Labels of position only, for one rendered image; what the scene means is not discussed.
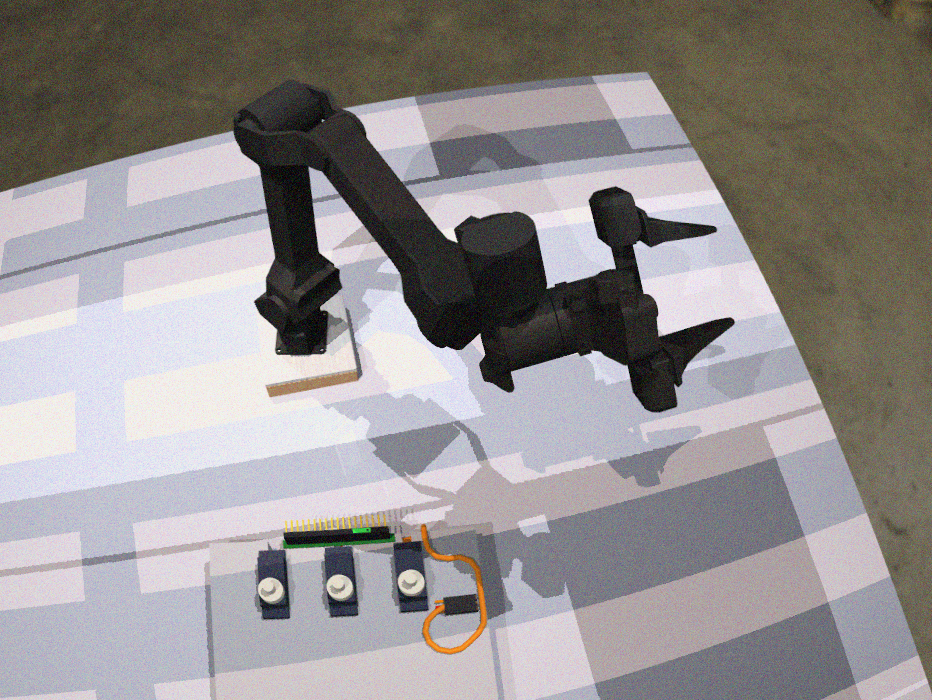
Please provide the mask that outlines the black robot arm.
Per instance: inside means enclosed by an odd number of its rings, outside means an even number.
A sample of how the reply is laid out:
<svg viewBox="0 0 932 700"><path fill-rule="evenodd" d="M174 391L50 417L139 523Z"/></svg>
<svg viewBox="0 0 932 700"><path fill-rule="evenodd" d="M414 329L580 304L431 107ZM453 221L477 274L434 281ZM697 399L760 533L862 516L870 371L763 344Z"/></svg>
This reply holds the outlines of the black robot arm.
<svg viewBox="0 0 932 700"><path fill-rule="evenodd" d="M366 138L360 118L332 95L288 80L233 121L241 153L260 167L275 259L254 304L277 329L276 355L326 353L329 315L320 306L342 288L340 270L318 252L310 167L393 262L430 343L462 350L480 334L483 380L508 393L512 371L564 357L533 219L517 211L471 215L454 229L458 243L448 239ZM633 272L591 276L571 303L585 311L581 352L623 366L660 354L658 307L637 292Z"/></svg>

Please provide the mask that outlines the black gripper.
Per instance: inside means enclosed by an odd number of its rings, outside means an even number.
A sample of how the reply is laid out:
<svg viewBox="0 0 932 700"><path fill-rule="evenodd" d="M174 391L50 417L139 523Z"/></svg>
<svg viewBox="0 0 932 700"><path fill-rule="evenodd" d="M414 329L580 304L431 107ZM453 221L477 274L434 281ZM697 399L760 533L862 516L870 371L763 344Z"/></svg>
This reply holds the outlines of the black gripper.
<svg viewBox="0 0 932 700"><path fill-rule="evenodd" d="M642 241L655 247L666 241L707 236L717 227L695 223L666 221L647 216L635 205L631 193L618 187L596 191L589 199L597 237L612 249L616 269L635 274L637 292L643 293L633 245ZM546 289L558 322L564 356L581 352L576 336L587 332L585 311L572 309L571 296L589 286L589 278L561 282ZM627 365L633 394L642 406L653 413L677 407L674 385L682 384L682 374L690 360L709 343L734 326L732 317L701 323L665 336L660 354Z"/></svg>

